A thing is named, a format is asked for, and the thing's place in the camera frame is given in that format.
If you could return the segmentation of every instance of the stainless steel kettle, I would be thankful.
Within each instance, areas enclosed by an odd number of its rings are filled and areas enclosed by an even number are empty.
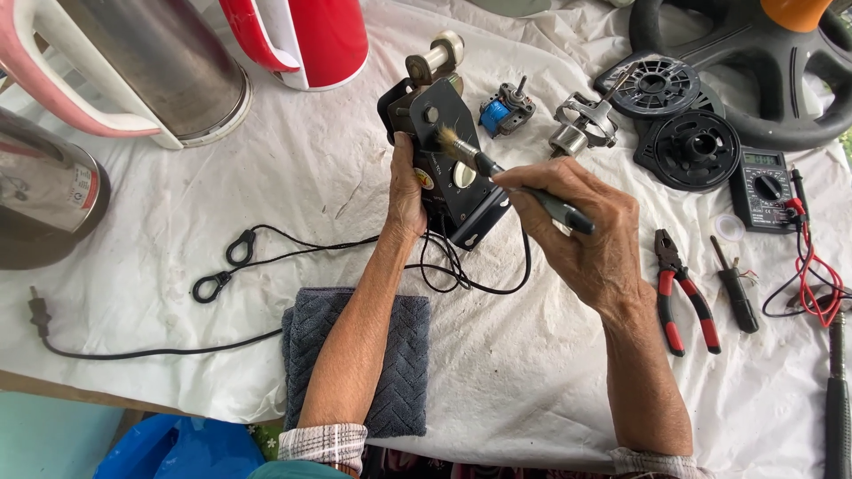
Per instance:
[[[82,98],[50,69],[33,30],[123,111]],[[0,66],[78,130],[168,148],[225,136],[251,103],[245,72],[188,0],[0,0]]]
[[[107,173],[82,148],[0,108],[0,269],[68,256],[109,197]]]

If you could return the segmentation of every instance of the kettle handle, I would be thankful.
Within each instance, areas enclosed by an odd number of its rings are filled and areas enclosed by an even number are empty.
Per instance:
[[[293,73],[301,69],[298,52],[291,55],[272,44],[256,0],[219,0],[219,4],[237,43],[252,61],[270,72]],[[277,20],[275,28],[289,31],[298,50],[289,1],[275,0],[274,3],[264,4],[264,7]]]
[[[38,51],[36,29],[101,93],[132,113],[104,113],[84,100]],[[78,130],[110,137],[156,135],[164,147],[182,148],[56,0],[0,0],[0,64],[36,101]]]

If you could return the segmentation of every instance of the digital multimeter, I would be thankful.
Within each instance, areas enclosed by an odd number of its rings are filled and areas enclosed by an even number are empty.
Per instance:
[[[793,198],[782,152],[742,147],[740,167],[731,176],[734,213],[746,231],[788,234],[796,231],[784,203]]]

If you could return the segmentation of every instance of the blue plastic bag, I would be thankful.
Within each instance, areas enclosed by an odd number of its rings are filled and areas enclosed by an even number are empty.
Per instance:
[[[243,425],[158,414],[128,431],[93,479],[245,479],[264,462]]]

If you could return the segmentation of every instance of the pliers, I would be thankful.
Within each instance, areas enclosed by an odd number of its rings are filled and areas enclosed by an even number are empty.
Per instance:
[[[675,242],[671,240],[671,236],[664,229],[658,229],[653,236],[653,252],[656,253],[659,263],[657,315],[659,316],[660,324],[663,326],[665,338],[669,343],[671,353],[681,357],[686,354],[686,350],[683,348],[683,341],[681,341],[681,335],[677,332],[677,325],[671,317],[672,280],[677,280],[681,285],[681,289],[687,293],[689,301],[692,302],[695,308],[695,312],[698,313],[707,350],[714,355],[721,353],[722,348],[719,347],[719,337],[716,335],[716,323],[713,322],[710,307],[707,306],[704,295],[701,294],[701,291],[698,291],[695,283],[689,279],[687,274],[688,268],[683,266],[681,258],[677,255]]]

